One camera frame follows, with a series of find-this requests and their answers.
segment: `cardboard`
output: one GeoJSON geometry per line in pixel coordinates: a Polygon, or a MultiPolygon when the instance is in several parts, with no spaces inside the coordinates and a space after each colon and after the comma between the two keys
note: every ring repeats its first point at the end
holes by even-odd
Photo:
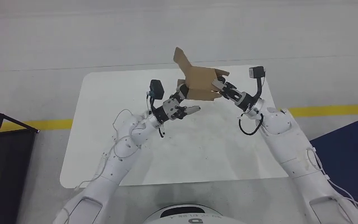
{"type": "Polygon", "coordinates": [[[177,84],[185,83],[189,88],[187,99],[213,101],[215,98],[221,97],[221,94],[217,93],[219,89],[211,83],[218,76],[228,76],[229,72],[192,66],[183,50],[178,47],[175,49],[173,60],[184,73],[185,80],[178,80],[177,84]]]}

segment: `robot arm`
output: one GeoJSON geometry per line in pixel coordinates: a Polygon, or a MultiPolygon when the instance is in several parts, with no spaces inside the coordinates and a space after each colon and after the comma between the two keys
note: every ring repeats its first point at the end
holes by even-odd
{"type": "Polygon", "coordinates": [[[189,89],[185,84],[177,87],[163,105],[155,108],[155,99],[162,99],[164,89],[158,80],[150,84],[151,111],[148,116],[132,115],[119,129],[113,147],[103,153],[100,164],[88,186],[70,199],[58,213],[54,224],[104,223],[107,206],[122,179],[130,171],[141,152],[141,145],[149,135],[158,130],[168,120],[183,119],[200,110],[199,106],[180,106],[189,89]]]}
{"type": "Polygon", "coordinates": [[[358,223],[356,203],[352,204],[331,186],[332,182],[321,164],[315,161],[314,147],[290,112],[270,108],[260,98],[264,68],[253,67],[249,69],[249,73],[251,78],[257,79],[258,91],[254,97],[238,91],[223,77],[213,81],[213,85],[226,99],[234,101],[243,110],[243,114],[255,120],[257,128],[252,133],[246,133],[239,120],[241,131],[252,135],[259,130],[275,160],[301,194],[309,223],[358,223]]]}

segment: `yellow floor stripe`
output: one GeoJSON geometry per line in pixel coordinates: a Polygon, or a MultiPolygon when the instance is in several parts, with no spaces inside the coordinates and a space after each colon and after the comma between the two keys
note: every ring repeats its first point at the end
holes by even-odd
{"type": "Polygon", "coordinates": [[[309,106],[307,108],[290,108],[294,117],[356,115],[358,105],[309,106]]]}
{"type": "MultiPolygon", "coordinates": [[[[294,117],[358,115],[358,105],[309,106],[306,108],[290,108],[289,110],[294,117]]],[[[72,121],[72,119],[33,120],[24,123],[39,130],[60,130],[71,129],[72,121]]],[[[21,127],[17,124],[4,122],[0,132],[18,129],[21,129],[21,127]]]]}
{"type": "MultiPolygon", "coordinates": [[[[32,126],[38,130],[60,130],[60,129],[71,129],[72,127],[72,119],[64,119],[64,120],[33,120],[29,122],[24,122],[25,124],[32,126]]],[[[11,123],[4,122],[1,126],[0,132],[5,132],[8,130],[18,130],[23,127],[11,123]]]]}

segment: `floor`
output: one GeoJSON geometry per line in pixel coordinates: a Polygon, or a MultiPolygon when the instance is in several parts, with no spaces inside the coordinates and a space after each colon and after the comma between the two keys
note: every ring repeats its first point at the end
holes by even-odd
{"type": "MultiPolygon", "coordinates": [[[[73,118],[91,72],[260,64],[280,108],[356,104],[355,0],[1,0],[0,112],[73,118]]],[[[357,115],[297,118],[312,139],[357,115]]],[[[19,223],[49,223],[72,190],[59,183],[70,130],[36,140],[19,223]]]]}

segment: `white table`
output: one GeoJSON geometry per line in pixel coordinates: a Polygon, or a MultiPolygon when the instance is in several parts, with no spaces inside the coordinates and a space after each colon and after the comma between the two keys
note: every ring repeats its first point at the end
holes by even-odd
{"type": "MultiPolygon", "coordinates": [[[[218,67],[230,72],[227,81],[240,91],[256,93],[256,81],[249,78],[250,66],[218,67]]],[[[101,154],[108,150],[115,131],[112,122],[122,109],[141,114],[147,109],[146,92],[152,79],[162,81],[163,99],[175,92],[179,69],[98,72],[87,75],[73,119],[73,125],[60,175],[61,185],[74,188],[93,177],[101,154]]],[[[262,98],[274,102],[267,82],[262,98]]],[[[186,100],[182,105],[199,105],[201,110],[184,120],[164,124],[166,136],[153,133],[137,163],[121,185],[188,183],[217,180],[279,178],[287,174],[277,164],[259,133],[245,136],[238,128],[241,114],[232,101],[186,100]]],[[[121,124],[129,113],[117,120],[121,124]]],[[[255,123],[244,118],[247,131],[255,123]]]]}

